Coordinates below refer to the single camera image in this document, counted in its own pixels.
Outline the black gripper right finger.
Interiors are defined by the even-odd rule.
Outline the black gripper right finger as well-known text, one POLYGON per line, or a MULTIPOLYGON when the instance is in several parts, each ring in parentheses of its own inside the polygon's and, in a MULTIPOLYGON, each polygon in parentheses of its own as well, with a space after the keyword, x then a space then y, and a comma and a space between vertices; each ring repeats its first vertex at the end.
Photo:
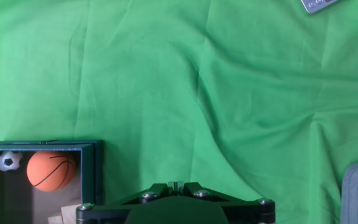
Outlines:
POLYGON ((212 202, 229 223, 275 223, 275 202, 269 198, 247 201, 201 186, 198 182, 176 182, 176 195, 212 202))

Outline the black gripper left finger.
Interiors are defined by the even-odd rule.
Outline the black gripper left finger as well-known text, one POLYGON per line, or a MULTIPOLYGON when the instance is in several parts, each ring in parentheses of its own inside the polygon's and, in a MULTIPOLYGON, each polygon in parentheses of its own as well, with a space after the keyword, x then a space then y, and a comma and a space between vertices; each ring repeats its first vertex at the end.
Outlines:
POLYGON ((76 208, 76 224, 125 223, 130 213, 145 208, 151 202, 174 196, 175 182, 152 184, 146 190, 137 192, 109 205, 84 203, 76 208))

